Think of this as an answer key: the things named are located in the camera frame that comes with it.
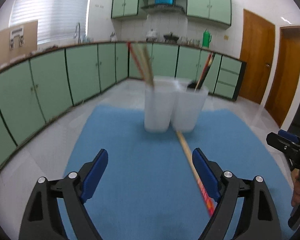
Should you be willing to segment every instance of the faucet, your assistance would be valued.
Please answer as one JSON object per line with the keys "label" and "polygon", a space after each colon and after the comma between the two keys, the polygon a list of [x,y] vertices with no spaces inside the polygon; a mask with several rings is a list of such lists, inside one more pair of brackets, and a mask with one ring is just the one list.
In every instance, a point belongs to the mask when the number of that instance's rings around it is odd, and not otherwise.
{"label": "faucet", "polygon": [[77,37],[77,29],[78,29],[78,26],[79,26],[79,35],[78,35],[78,44],[81,43],[81,39],[80,39],[80,32],[81,32],[81,28],[80,28],[80,23],[77,23],[77,25],[75,26],[75,33],[74,33],[74,39]]}

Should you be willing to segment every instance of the tile floor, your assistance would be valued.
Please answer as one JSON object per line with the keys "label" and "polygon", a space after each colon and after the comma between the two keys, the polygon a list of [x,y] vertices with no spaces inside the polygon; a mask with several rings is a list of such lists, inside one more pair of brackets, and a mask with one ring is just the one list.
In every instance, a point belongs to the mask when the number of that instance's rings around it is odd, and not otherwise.
{"label": "tile floor", "polygon": [[[63,177],[81,130],[97,104],[143,109],[145,85],[127,80],[98,98],[74,108],[18,152],[0,173],[0,225],[12,240],[18,239],[23,212],[36,180]],[[260,105],[238,98],[236,102],[208,96],[204,111],[227,108],[239,116],[266,146],[292,188],[290,170],[281,152],[266,144],[266,135],[279,127]]]}

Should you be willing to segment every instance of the window blind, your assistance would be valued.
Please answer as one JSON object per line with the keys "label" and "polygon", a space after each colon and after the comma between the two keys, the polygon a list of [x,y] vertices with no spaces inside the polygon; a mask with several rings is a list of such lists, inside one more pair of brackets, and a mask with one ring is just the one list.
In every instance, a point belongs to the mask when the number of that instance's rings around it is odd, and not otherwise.
{"label": "window blind", "polygon": [[85,33],[88,0],[15,0],[9,27],[38,20],[38,44],[73,38],[77,22]]}

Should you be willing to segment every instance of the blue mat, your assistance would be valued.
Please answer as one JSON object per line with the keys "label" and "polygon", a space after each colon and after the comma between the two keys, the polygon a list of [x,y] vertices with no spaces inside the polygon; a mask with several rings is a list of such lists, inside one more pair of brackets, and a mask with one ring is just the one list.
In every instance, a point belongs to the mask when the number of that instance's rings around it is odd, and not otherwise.
{"label": "blue mat", "polygon": [[[109,163],[85,207],[104,240],[197,240],[209,221],[190,166],[172,130],[144,130],[144,113],[97,106],[75,144],[65,175],[94,159],[101,148]],[[200,147],[209,160],[237,177],[261,175],[271,192],[282,228],[288,227],[292,191],[274,159],[253,132],[230,111],[202,112],[191,150]],[[242,207],[238,199],[225,239],[233,237]],[[60,213],[70,240],[76,239],[63,200]]]}

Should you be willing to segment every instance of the metal bolt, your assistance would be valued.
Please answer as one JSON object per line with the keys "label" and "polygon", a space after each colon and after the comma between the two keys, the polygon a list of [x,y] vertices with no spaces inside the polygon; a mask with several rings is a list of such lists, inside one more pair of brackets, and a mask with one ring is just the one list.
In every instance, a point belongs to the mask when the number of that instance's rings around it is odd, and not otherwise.
{"label": "metal bolt", "polygon": [[256,176],[256,181],[257,182],[263,182],[263,178],[261,176]]}
{"label": "metal bolt", "polygon": [[74,179],[74,178],[76,178],[77,177],[77,173],[76,172],[71,172],[69,175],[68,175],[68,177],[69,178],[71,178],[71,179]]}
{"label": "metal bolt", "polygon": [[38,179],[38,183],[44,183],[46,181],[46,178],[45,177],[40,177],[39,179]]}
{"label": "metal bolt", "polygon": [[230,171],[225,171],[225,172],[223,173],[223,175],[224,175],[225,177],[227,177],[227,178],[231,178],[231,177],[232,177],[232,173],[231,173]]}

